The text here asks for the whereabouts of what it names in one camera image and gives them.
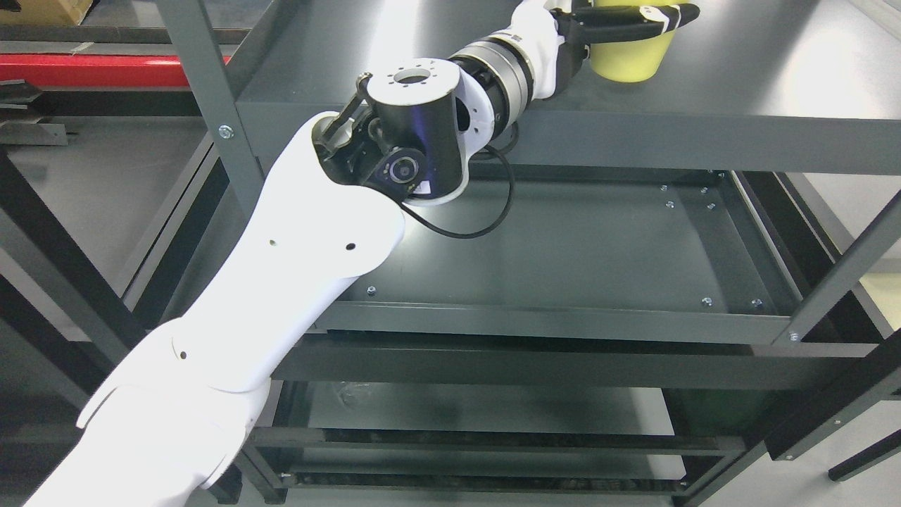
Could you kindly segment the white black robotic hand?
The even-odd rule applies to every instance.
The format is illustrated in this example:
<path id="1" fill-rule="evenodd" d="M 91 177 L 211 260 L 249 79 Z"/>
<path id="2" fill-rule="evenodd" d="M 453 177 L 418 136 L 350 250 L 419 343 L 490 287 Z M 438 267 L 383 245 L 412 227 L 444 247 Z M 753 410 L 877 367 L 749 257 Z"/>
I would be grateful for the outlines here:
<path id="1" fill-rule="evenodd" d="M 674 1 L 522 1 L 504 30 L 527 58 L 531 99 L 566 89 L 598 43 L 634 42 L 676 32 L 700 7 Z"/>

